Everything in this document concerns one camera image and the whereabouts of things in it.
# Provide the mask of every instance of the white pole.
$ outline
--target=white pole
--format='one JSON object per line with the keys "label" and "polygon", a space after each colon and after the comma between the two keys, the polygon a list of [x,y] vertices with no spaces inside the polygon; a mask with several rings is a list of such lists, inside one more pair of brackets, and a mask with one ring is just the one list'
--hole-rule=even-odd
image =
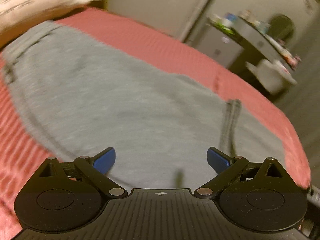
{"label": "white pole", "polygon": [[181,34],[178,36],[178,40],[183,42],[187,35],[189,34],[192,26],[195,24],[196,20],[198,19],[198,17],[200,16],[202,10],[204,9],[204,7],[206,6],[206,4],[208,3],[209,0],[200,0],[198,5],[196,6],[195,10],[193,11],[190,19],[188,20],[188,22],[186,23],[185,27],[183,28]]}

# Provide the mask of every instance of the bed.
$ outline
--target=bed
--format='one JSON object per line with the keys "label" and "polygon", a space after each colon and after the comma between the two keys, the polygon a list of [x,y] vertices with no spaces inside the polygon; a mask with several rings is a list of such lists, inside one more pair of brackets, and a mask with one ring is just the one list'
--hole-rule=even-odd
{"label": "bed", "polygon": [[[165,72],[187,75],[223,100],[240,99],[253,116],[281,139],[286,167],[294,181],[302,187],[310,184],[308,160],[286,116],[257,90],[206,55],[133,20],[95,8],[57,22],[81,30]],[[4,64],[0,57],[0,68]],[[9,90],[0,79],[1,240],[9,240],[21,230],[13,208],[15,197],[50,155],[52,153],[25,132]]]}

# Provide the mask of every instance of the crosshair symbol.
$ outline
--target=crosshair symbol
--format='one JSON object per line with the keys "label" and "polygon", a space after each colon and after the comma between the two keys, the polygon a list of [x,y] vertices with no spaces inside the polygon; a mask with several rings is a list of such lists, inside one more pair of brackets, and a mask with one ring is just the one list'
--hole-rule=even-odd
{"label": "crosshair symbol", "polygon": [[164,193],[163,191],[159,191],[158,193],[157,193],[157,195],[159,195],[160,197],[162,197],[162,196],[164,196],[166,193]]}

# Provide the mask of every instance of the mattress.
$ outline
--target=mattress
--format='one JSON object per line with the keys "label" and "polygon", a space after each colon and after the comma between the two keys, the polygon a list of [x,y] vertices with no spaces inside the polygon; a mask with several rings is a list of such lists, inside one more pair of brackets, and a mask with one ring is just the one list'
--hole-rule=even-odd
{"label": "mattress", "polygon": [[[281,139],[287,171],[307,187],[310,168],[299,138],[287,117],[257,90],[206,55],[133,20],[87,8],[57,21],[169,72],[185,74],[222,99],[240,99],[265,127]],[[0,57],[0,68],[5,62]],[[45,158],[53,155],[24,130],[0,79],[0,239],[9,240],[21,227],[14,214],[16,195]]]}

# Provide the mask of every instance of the drawer handle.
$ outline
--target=drawer handle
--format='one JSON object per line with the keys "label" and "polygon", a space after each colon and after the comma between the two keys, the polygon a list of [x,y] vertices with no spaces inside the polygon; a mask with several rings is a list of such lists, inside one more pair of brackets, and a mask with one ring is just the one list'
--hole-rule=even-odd
{"label": "drawer handle", "polygon": [[230,39],[226,37],[222,37],[222,42],[228,44],[230,42]]}
{"label": "drawer handle", "polygon": [[216,49],[216,50],[214,51],[214,54],[217,55],[217,56],[219,56],[219,55],[221,54],[221,50]]}
{"label": "drawer handle", "polygon": [[262,41],[259,41],[259,42],[258,42],[258,47],[259,47],[259,48],[262,48],[263,45],[264,45],[264,43],[263,43]]}

